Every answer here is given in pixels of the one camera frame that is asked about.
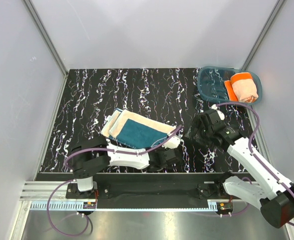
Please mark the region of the teal Doraemon towel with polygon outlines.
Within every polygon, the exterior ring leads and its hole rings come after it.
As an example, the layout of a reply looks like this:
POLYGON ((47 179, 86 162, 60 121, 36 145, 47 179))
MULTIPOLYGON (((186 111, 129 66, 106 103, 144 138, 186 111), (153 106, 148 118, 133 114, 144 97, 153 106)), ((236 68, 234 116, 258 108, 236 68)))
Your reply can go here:
POLYGON ((108 116, 101 135, 133 149, 146 149, 163 143, 174 130, 173 126, 117 108, 108 116))

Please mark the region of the orange Doraemon towel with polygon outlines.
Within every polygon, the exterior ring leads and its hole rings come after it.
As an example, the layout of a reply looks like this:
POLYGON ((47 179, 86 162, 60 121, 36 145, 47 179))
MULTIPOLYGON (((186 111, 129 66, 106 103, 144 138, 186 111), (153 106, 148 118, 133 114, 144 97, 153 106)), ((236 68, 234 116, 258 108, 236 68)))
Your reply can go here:
POLYGON ((232 102, 253 103, 258 99, 257 87, 249 72, 234 74, 230 80, 224 81, 224 86, 232 102))

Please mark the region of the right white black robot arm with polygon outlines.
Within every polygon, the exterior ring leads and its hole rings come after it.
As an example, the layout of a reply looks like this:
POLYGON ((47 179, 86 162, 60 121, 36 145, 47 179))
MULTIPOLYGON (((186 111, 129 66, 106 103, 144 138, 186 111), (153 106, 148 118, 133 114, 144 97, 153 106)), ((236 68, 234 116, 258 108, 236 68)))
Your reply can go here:
POLYGON ((210 109, 196 115, 185 136, 203 147, 223 149, 258 183, 254 186, 232 173, 224 173, 214 185, 217 197, 240 198, 260 210, 264 219, 277 229, 294 218, 294 183, 253 148, 244 132, 228 125, 221 111, 210 109))

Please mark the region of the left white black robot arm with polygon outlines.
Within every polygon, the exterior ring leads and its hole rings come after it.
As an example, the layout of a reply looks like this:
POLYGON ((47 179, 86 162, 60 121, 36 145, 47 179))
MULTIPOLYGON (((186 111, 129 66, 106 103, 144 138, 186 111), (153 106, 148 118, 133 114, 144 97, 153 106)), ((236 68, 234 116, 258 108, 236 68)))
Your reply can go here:
POLYGON ((98 136, 73 147, 64 165, 73 172, 77 192, 89 198, 95 191, 93 176, 106 167, 159 172, 182 161, 178 149, 180 142, 181 139, 173 135, 153 147, 132 149, 114 145, 104 136, 98 136))

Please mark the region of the blue transparent plastic tray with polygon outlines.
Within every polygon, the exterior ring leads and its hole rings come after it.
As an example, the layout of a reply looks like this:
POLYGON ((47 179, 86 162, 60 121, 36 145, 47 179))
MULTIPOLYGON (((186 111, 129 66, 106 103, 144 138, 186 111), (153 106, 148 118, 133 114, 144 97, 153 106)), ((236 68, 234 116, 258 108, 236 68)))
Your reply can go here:
POLYGON ((255 83, 258 98, 253 102, 245 103, 248 106, 257 104, 262 99, 262 85, 259 77, 250 71, 243 71, 234 68, 204 66, 200 68, 197 77, 197 89, 201 97, 214 104, 237 103, 238 101, 229 97, 225 82, 230 81, 231 77, 239 73, 248 73, 255 83))

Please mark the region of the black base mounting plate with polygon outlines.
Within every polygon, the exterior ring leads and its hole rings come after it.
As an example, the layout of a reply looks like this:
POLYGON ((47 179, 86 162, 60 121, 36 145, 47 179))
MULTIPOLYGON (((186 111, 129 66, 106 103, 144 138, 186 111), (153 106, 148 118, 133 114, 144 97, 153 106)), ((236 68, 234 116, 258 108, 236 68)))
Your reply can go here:
POLYGON ((76 183, 67 186, 68 199, 97 199, 106 210, 152 211, 173 209, 198 211, 208 200, 228 200, 216 184, 223 173, 99 173, 94 188, 81 192, 76 183))

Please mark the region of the aluminium rail frame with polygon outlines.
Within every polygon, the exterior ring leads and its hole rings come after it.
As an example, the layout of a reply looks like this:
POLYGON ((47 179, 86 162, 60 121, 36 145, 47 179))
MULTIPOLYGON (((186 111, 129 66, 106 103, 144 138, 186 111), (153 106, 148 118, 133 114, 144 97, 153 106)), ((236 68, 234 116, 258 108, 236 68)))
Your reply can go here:
POLYGON ((227 200, 230 197, 249 202, 275 198, 285 191, 279 182, 267 179, 266 185, 250 184, 236 176, 224 182, 201 181, 101 181, 94 183, 94 189, 79 192, 75 182, 28 182, 23 187, 23 199, 46 199, 51 194, 56 200, 85 200, 98 197, 101 200, 138 202, 187 202, 189 200, 227 200))

